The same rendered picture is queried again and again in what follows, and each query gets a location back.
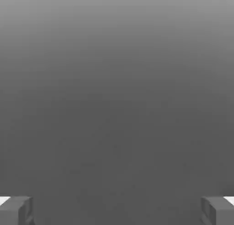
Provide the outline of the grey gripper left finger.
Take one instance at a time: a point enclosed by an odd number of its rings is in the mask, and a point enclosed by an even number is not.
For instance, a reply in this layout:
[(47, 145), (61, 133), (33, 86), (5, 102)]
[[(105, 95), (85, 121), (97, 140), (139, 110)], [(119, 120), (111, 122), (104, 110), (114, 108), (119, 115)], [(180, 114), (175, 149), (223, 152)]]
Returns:
[(0, 225), (34, 225), (33, 197), (0, 196)]

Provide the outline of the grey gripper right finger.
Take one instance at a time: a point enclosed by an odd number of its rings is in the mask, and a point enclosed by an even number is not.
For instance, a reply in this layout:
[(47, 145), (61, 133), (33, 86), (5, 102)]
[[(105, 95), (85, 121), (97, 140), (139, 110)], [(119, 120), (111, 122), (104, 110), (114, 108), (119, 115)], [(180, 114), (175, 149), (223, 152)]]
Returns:
[(201, 225), (234, 225), (234, 196), (202, 197)]

